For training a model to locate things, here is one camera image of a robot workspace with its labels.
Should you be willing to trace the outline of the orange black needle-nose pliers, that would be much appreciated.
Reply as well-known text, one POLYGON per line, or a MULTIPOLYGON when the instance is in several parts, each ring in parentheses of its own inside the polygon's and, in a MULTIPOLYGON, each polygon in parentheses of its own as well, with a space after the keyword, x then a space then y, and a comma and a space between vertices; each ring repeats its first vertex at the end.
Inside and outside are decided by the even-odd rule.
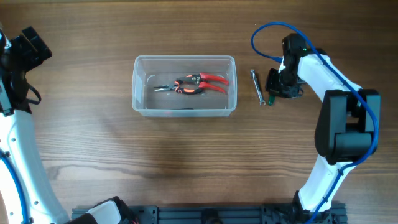
POLYGON ((184 95, 196 95, 203 92, 202 88, 189 89, 183 88, 180 85, 183 83, 181 80, 175 80, 167 85, 155 86, 155 91, 175 91, 184 95))

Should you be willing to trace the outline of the red handled snips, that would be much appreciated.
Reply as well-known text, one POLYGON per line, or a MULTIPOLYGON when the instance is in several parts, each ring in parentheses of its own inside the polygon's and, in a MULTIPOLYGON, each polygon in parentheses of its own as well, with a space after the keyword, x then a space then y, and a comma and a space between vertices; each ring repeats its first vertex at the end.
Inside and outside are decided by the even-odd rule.
POLYGON ((209 73, 199 73, 192 75, 185 75, 183 77, 177 78, 176 80, 183 81, 183 84, 192 84, 195 85, 196 88, 202 88, 203 91, 206 89, 215 90, 221 93, 226 94, 226 90, 218 85, 214 85, 211 82, 219 82, 224 85, 229 85, 229 81, 223 77, 219 77, 216 75, 212 75, 209 73))

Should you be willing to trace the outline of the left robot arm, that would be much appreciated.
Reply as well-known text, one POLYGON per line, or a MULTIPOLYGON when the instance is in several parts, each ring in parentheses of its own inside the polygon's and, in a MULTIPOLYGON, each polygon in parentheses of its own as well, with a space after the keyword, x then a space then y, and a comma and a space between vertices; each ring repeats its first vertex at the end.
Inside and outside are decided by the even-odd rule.
POLYGON ((26 78, 51 56, 33 27, 13 39, 1 34, 1 195, 9 223, 139 223, 119 197, 75 219, 56 197, 37 149, 30 108, 42 98, 26 78))

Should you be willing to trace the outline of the clear plastic container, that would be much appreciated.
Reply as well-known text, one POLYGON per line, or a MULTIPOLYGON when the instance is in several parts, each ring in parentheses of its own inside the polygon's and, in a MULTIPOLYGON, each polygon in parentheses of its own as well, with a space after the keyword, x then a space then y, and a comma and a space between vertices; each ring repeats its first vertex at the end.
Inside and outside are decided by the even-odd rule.
POLYGON ((132 74, 132 108, 146 117, 228 117, 237 107, 236 63, 229 55, 140 55, 132 74), (229 85, 211 82, 226 94, 206 89, 196 95, 155 91, 185 75, 209 73, 223 77, 229 85), (193 108, 165 114, 173 108, 193 108))

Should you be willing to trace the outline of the green handled screwdriver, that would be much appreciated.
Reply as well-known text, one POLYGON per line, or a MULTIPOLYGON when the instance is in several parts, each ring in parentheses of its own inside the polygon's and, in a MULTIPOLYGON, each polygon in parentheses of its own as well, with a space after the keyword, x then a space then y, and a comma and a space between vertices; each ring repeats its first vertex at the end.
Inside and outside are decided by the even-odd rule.
POLYGON ((270 94, 268 98, 268 105, 272 106, 274 104, 274 101, 275 101, 275 96, 270 94))

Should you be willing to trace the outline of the red black handled screwdriver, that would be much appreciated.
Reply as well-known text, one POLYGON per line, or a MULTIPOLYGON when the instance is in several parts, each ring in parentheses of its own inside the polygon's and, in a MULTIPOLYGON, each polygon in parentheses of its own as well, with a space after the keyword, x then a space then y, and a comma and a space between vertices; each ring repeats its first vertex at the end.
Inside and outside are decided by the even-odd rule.
POLYGON ((167 109, 167 110, 165 110, 165 114, 172 114, 172 113, 174 113, 174 112, 176 112, 176 111, 178 111, 178 110, 183 110, 183 111, 185 111, 185 110, 193 110, 193 108, 173 108, 173 109, 167 109))

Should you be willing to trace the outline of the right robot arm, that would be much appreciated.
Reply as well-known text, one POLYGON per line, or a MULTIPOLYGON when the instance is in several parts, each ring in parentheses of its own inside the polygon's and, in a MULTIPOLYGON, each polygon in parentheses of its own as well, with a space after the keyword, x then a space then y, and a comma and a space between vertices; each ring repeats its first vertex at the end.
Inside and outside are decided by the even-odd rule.
POLYGON ((331 201, 345 177, 377 149, 381 97, 347 79, 322 49, 311 49, 299 34, 284 37, 282 49, 282 62, 270 69, 266 91, 298 98, 308 84, 322 101, 314 135, 317 160, 284 217, 290 223, 339 223, 342 215, 331 201))

